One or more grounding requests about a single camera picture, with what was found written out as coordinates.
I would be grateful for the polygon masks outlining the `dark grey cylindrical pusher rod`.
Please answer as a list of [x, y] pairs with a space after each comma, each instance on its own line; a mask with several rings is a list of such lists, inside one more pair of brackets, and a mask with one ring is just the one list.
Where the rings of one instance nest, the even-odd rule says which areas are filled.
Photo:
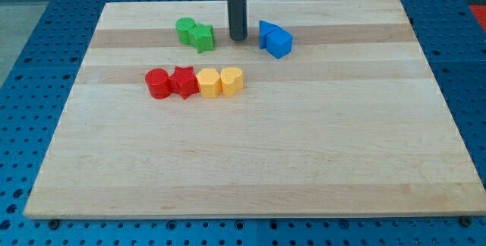
[[234, 41], [246, 39], [247, 3], [246, 0], [226, 0], [229, 23], [229, 36]]

